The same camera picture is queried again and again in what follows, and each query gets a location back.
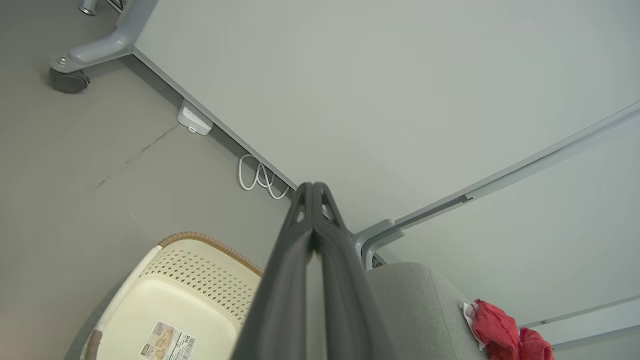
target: cream plastic basket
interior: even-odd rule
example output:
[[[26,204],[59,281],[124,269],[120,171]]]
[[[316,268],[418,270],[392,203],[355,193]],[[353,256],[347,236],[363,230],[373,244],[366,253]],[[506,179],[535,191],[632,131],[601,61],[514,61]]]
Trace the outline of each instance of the cream plastic basket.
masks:
[[[228,359],[261,275],[204,234],[174,234],[125,280],[81,359]]]

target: barcode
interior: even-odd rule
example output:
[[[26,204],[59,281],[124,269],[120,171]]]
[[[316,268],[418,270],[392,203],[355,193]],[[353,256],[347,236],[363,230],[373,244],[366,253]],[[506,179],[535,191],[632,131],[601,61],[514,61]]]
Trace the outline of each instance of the barcode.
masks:
[[[189,342],[187,343],[187,347],[184,349],[182,353],[182,358],[180,360],[189,360],[191,357],[191,352],[193,351],[193,347],[196,346],[196,339],[189,338]]]

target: metal foot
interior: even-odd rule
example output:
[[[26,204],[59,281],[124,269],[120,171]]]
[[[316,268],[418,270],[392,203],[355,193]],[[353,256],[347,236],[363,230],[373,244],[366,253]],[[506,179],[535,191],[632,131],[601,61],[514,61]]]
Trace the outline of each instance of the metal foot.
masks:
[[[93,12],[91,9],[95,6],[95,2],[96,0],[85,0],[79,9],[89,14],[85,10]],[[54,54],[49,59],[49,66],[57,72],[71,74],[85,67],[131,54],[133,46],[156,3],[157,0],[132,2],[127,5],[130,6],[128,15],[109,36],[89,44],[74,47],[63,53]]]
[[[89,10],[87,8],[85,8],[84,6],[80,5],[78,6],[78,8],[80,9],[80,11],[82,11],[83,13],[89,15],[89,16],[95,16],[95,11],[93,10]]]

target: floor crack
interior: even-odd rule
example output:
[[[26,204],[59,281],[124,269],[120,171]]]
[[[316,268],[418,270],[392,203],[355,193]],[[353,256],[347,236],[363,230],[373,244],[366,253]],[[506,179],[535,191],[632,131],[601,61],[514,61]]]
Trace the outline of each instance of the floor crack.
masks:
[[[168,133],[171,133],[176,127],[178,127],[180,124],[176,124],[174,125],[171,129],[165,131],[162,135],[158,136],[153,142],[151,142],[150,144],[148,144],[147,146],[143,147],[142,150],[138,151],[134,156],[131,156],[126,162],[125,165],[118,170],[117,172],[115,172],[114,174],[111,174],[107,177],[105,177],[96,187],[95,189],[98,190],[98,188],[100,186],[102,186],[104,183],[107,182],[107,180],[111,179],[112,177],[118,175],[119,173],[121,173],[124,169],[126,169],[127,167],[129,167],[129,165],[135,160],[138,159],[143,152],[149,150],[149,148],[151,148],[151,146],[155,145],[158,141],[160,141],[160,139],[164,138]]]

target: white desk surface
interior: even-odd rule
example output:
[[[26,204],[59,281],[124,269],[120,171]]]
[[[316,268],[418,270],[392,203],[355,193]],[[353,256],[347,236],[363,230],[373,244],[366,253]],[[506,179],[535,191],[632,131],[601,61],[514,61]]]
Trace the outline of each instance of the white desk surface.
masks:
[[[636,122],[582,154],[408,229],[380,253],[428,265],[520,325],[638,296],[639,154]]]
[[[635,0],[161,0],[136,47],[349,228],[640,99]]]

